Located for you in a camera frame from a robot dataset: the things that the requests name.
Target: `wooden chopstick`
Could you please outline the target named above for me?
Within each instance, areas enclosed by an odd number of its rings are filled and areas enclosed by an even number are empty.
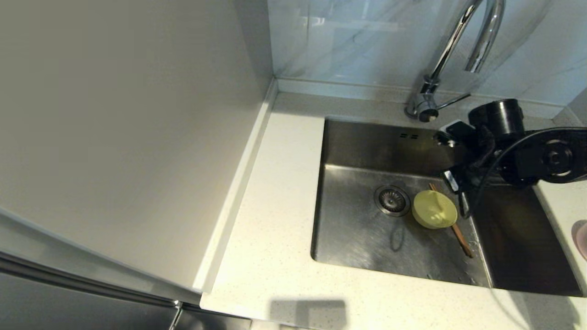
[[[429,182],[428,186],[430,187],[431,190],[439,192],[438,189],[436,189],[436,186],[434,185],[434,183]],[[463,233],[461,232],[461,229],[458,227],[457,223],[454,223],[451,227],[454,231],[454,235],[458,239],[458,242],[461,244],[461,247],[463,248],[463,251],[465,252],[465,254],[469,258],[473,258],[473,251],[471,250],[469,243],[467,243],[467,240],[465,240],[465,236],[463,236]]]

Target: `drain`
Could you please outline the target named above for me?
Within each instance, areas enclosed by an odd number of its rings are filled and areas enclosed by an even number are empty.
[[[393,217],[401,217],[410,211],[410,198],[400,187],[379,187],[374,198],[381,212]]]

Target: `black cable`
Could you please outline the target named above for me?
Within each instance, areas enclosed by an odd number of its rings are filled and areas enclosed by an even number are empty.
[[[485,164],[485,162],[493,154],[493,150],[495,150],[495,136],[493,136],[493,133],[485,125],[481,126],[479,130],[482,133],[481,142],[485,141],[486,143],[483,143],[485,144],[485,150],[483,151],[481,157],[479,157],[477,161],[471,164],[471,166],[476,167],[477,169]]]
[[[491,172],[493,172],[493,170],[495,170],[495,168],[499,165],[499,163],[501,162],[501,159],[503,157],[505,157],[505,155],[510,153],[512,150],[514,150],[520,144],[526,142],[527,140],[529,140],[537,135],[540,135],[543,133],[550,133],[550,132],[557,132],[557,131],[569,131],[569,130],[580,130],[580,131],[587,132],[587,127],[553,127],[551,129],[539,130],[537,132],[533,132],[533,133],[530,133],[530,134],[524,136],[523,138],[514,142],[511,146],[507,147],[502,153],[500,153],[499,156],[497,156],[497,158],[495,158],[493,163],[491,163],[491,165],[489,166],[489,169],[487,170],[487,172],[485,172],[485,174],[482,176],[481,182],[479,183],[479,188],[477,189],[477,194],[475,195],[475,199],[474,199],[473,203],[468,208],[467,214],[461,214],[463,216],[463,218],[464,219],[469,218],[471,216],[471,214],[473,213],[473,211],[477,208],[477,206],[479,205],[479,202],[481,201],[481,195],[483,194],[483,189],[485,189],[485,184],[487,183],[487,178],[489,177]]]

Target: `white countertop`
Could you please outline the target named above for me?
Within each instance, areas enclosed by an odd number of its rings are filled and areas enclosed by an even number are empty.
[[[201,307],[318,329],[585,329],[587,299],[488,289],[314,261],[310,256],[325,116],[420,126],[398,103],[280,93],[214,288]],[[444,110],[427,128],[465,118]],[[527,129],[553,126],[525,119]],[[587,181],[539,189],[564,241],[587,218]]]

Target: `faucet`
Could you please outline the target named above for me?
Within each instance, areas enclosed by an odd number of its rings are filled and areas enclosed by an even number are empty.
[[[405,108],[408,117],[418,119],[425,123],[431,122],[438,117],[438,110],[471,96],[471,93],[465,93],[446,101],[441,105],[437,105],[434,100],[434,92],[440,84],[440,73],[444,69],[450,55],[453,53],[454,48],[461,38],[463,31],[467,27],[467,24],[471,20],[471,17],[473,17],[473,14],[482,2],[483,0],[469,0],[463,8],[459,20],[454,27],[446,46],[442,50],[434,69],[431,74],[424,75],[422,88],[410,98],[410,101]],[[504,14],[505,0],[486,0],[486,2],[487,9],[485,10],[485,20],[482,24],[479,36],[477,37],[475,48],[473,48],[473,52],[471,53],[467,66],[465,67],[465,70],[469,72],[478,72],[481,69],[487,55],[489,54],[491,46],[493,46],[493,42],[497,36],[497,31],[500,28],[501,19]]]

